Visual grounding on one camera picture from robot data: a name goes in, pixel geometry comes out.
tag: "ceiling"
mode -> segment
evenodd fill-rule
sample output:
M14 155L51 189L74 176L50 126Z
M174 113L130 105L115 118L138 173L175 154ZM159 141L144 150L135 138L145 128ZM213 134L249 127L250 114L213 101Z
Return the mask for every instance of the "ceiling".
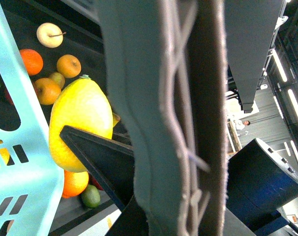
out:
M296 112L298 108L292 102L293 94L298 106L298 0L287 3L284 16L288 16L289 19L278 30L275 50L287 81L283 79L284 76L275 57L272 57L267 72L273 94L283 114L283 120L298 151L298 113Z

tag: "ceiling light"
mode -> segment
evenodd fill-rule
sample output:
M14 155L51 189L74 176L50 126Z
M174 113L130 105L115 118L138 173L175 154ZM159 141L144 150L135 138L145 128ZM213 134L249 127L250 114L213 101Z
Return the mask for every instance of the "ceiling light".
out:
M291 99L293 108L295 109L295 112L296 112L297 117L298 117L298 102L297 102L297 99L296 99L295 95L293 94L292 89L288 90L288 94L289 94L289 97Z
M292 148L293 148L293 151L294 151L294 153L295 153L295 155L296 155L296 159L297 159L297 161L298 161L298 150L297 150L297 148L296 148L296 145L295 145L295 143L291 140L290 141L290 143L291 143L291 146L292 146Z
M278 111L280 113L281 118L283 118L283 114L282 114L282 111L280 109L280 106L279 106L279 103L278 103L278 100L277 100L276 96L274 96L273 99L275 100L275 103L277 105L277 108L278 108Z
M278 67L278 70L279 70L279 72L280 72L280 75L281 75L282 80L283 80L284 82L287 82L287 81L288 81L288 78L287 78L287 76L286 76L285 71L283 70L282 64L281 64L281 62L280 62L280 59L279 59L279 57L278 57L278 55L277 55L276 50L273 49L273 50L272 50L272 54L273 54L273 58L275 59L275 62L276 62L276 64L277 64L277 67Z
M285 148L287 150L288 156L291 156L291 152L290 152L290 149L289 149L289 146L288 146L287 142L284 142L283 144L285 145Z

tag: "red apple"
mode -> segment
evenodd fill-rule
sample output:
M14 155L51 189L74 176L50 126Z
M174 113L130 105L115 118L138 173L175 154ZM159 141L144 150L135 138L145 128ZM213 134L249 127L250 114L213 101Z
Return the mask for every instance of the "red apple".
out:
M37 88L35 87L35 85L34 85L33 82L32 82L32 86L33 86L33 89L34 89L35 94L36 94L36 96L37 96L37 95L38 95L38 91L37 91ZM9 94L9 92L8 92L8 90L7 90L7 88L5 88L4 93L5 93L5 98L7 99L7 101L8 101L11 105L14 105L14 104L13 104L13 101L12 101L12 98L11 98L11 96L10 96L10 94Z
M98 181L96 181L96 179L91 174L89 174L89 177L92 185L94 185L97 189L104 191L104 189L101 187Z

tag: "plastic basket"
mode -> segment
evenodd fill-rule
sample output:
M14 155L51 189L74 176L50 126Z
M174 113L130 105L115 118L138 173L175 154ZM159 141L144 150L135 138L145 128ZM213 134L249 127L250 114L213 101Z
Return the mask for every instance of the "plastic basket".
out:
M0 129L0 148L7 148L14 162L7 166L0 156L0 229L14 220L9 236L47 235L60 202L63 171L50 157L48 125L1 5L0 74L21 120L15 131Z

